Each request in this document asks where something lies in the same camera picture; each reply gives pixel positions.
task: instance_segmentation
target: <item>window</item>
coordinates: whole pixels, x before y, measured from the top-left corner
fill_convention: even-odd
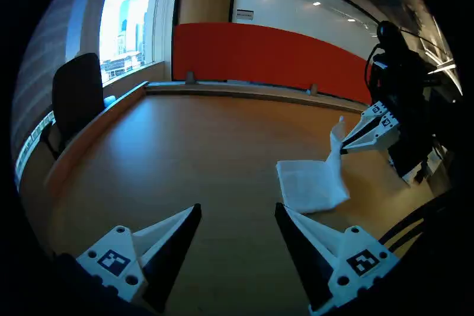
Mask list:
[[[102,83],[152,63],[156,0],[105,0],[100,25]]]

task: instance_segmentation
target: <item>sign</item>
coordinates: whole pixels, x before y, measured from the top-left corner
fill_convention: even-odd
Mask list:
[[[237,20],[250,20],[254,19],[254,12],[247,9],[238,9],[236,13]]]

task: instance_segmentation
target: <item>white robot part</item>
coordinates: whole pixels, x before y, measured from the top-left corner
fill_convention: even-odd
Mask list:
[[[198,204],[135,233],[125,226],[116,226],[76,260],[93,278],[120,298],[142,304],[143,294],[150,282],[144,269],[154,268],[151,265],[153,257],[191,214],[194,222],[190,228],[194,229],[194,234],[196,218],[200,219]]]
[[[343,141],[345,153],[387,149],[399,139],[399,122],[380,101],[362,112],[360,121]]]
[[[277,220],[282,217],[276,214]],[[327,282],[330,295],[324,304],[316,309],[309,306],[311,316],[319,316],[328,312],[333,307],[340,307],[359,293],[372,287],[378,279],[385,276],[398,262],[398,258],[391,253],[383,244],[369,235],[359,226],[347,228],[344,233],[336,231],[322,225],[311,218],[301,215],[284,206],[284,213],[291,219],[291,222],[298,228],[317,251],[316,258],[323,258],[326,263],[315,263],[322,269],[332,270]],[[292,251],[287,242],[293,261],[298,263],[298,253]]]

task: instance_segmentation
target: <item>skyscraper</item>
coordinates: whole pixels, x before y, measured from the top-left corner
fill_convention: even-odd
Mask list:
[[[118,54],[143,50],[143,13],[137,0],[125,0],[120,5]]]

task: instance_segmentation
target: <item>building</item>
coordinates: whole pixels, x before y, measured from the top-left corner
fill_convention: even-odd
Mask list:
[[[121,53],[113,59],[105,60],[100,65],[101,72],[103,73],[102,82],[139,68],[142,60],[143,55],[138,51]]]
[[[143,52],[143,8],[138,0],[125,0],[120,5],[117,53]]]

